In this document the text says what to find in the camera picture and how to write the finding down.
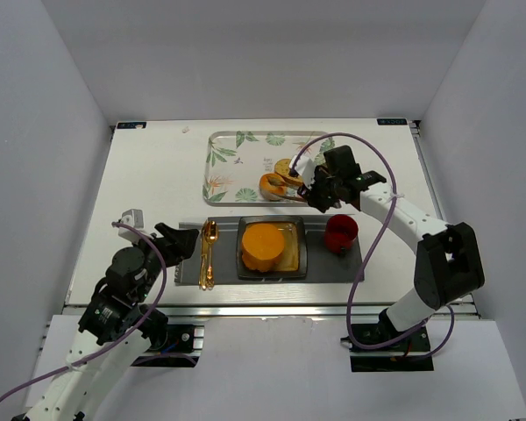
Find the stainless steel serving tongs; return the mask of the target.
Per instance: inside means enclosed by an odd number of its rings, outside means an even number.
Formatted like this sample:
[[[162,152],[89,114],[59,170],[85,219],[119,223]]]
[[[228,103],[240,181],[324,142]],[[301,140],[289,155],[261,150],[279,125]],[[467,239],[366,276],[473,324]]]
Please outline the stainless steel serving tongs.
[[[291,202],[305,203],[306,200],[297,193],[289,194],[290,185],[279,175],[268,174],[263,177],[262,191],[264,196],[273,200],[286,200]]]

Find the orange round sponge cake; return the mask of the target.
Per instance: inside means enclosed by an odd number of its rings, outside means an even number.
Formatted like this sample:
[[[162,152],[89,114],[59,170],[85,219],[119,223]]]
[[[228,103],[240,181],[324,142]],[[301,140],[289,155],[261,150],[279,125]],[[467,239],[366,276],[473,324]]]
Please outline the orange round sponge cake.
[[[265,273],[281,260],[285,250],[284,235],[272,224],[249,224],[242,235],[240,249],[241,259],[248,269]]]

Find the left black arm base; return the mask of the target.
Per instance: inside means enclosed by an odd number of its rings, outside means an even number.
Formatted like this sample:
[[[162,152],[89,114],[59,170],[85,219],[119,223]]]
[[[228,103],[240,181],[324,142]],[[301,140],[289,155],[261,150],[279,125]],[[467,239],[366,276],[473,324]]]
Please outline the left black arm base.
[[[169,325],[166,336],[158,339],[133,367],[194,367],[200,358],[204,341],[203,325]]]

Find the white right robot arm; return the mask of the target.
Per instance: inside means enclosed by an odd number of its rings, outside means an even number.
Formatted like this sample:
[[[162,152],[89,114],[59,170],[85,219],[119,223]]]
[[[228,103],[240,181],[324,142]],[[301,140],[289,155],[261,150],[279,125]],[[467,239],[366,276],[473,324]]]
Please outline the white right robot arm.
[[[485,283],[480,251],[473,228],[432,217],[397,194],[395,181],[375,171],[364,172],[348,146],[326,152],[317,165],[296,156],[289,171],[301,177],[299,195],[321,212],[340,203],[381,222],[416,257],[412,289],[379,316],[376,344],[351,342],[363,350],[391,346],[416,332],[437,310],[466,296]]]

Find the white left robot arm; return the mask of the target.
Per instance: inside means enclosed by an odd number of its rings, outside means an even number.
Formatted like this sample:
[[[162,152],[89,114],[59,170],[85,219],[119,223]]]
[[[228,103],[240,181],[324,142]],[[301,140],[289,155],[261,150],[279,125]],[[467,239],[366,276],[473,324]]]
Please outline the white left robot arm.
[[[145,300],[167,271],[190,258],[199,232],[163,223],[149,235],[132,223],[116,222],[129,246],[112,257],[82,314],[65,365],[50,375],[42,397],[20,420],[90,420],[103,399],[133,364],[177,356],[196,361],[193,325],[173,325]]]

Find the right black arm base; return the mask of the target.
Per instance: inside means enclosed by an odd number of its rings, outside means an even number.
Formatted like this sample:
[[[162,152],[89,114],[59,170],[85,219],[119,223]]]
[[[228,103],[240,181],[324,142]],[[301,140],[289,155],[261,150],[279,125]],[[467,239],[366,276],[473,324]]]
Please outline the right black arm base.
[[[353,373],[411,373],[434,370],[430,352],[430,338],[425,327],[402,341],[374,350],[356,347],[348,336],[340,339],[348,350]]]

